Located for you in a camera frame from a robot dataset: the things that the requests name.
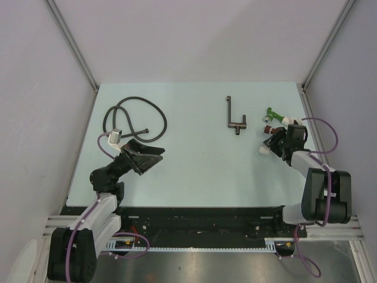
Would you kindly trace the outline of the dark red brass faucet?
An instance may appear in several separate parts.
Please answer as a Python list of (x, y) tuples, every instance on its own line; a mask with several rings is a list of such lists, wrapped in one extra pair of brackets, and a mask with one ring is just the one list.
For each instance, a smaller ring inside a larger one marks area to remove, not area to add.
[(264, 134), (271, 134), (274, 135), (282, 130), (284, 130), (284, 127), (272, 127), (270, 125), (266, 125), (263, 129)]

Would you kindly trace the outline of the white plastic elbow fitting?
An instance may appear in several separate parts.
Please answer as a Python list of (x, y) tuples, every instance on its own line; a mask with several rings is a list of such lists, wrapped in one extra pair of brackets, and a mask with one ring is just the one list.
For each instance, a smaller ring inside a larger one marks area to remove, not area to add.
[(270, 149), (268, 147), (261, 146), (259, 148), (259, 153), (263, 154), (263, 155), (268, 155), (268, 154), (270, 154)]

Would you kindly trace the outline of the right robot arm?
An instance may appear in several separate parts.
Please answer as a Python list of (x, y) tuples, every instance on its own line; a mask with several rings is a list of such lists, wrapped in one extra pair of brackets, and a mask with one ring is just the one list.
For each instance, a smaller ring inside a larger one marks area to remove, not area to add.
[(302, 200), (284, 206), (282, 216), (272, 221), (272, 231), (286, 236), (293, 225), (347, 224), (352, 217), (351, 175), (335, 170), (321, 162), (305, 148), (307, 128), (299, 124), (273, 128), (266, 125), (263, 132), (270, 137), (263, 142), (263, 149), (281, 158), (305, 178)]

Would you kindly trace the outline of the green faucet with elbow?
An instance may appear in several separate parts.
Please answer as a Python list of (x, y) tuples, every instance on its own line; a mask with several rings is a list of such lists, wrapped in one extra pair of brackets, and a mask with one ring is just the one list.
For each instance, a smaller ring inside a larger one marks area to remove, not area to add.
[(270, 124), (273, 120), (278, 120), (284, 126), (288, 126), (289, 124), (293, 124), (295, 122), (293, 118), (281, 116), (280, 114), (273, 111), (271, 107), (268, 107), (263, 121), (266, 124)]

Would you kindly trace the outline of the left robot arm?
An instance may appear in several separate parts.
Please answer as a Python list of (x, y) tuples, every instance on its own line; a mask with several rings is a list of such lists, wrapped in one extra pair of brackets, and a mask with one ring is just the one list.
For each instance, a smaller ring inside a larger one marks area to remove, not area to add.
[(125, 192), (120, 179), (130, 171), (143, 175), (162, 161), (165, 150), (131, 139), (118, 151), (108, 165), (90, 174), (93, 203), (68, 226), (53, 231), (47, 266), (49, 280), (90, 282), (108, 241), (115, 234), (122, 236), (129, 231), (130, 221), (115, 212)]

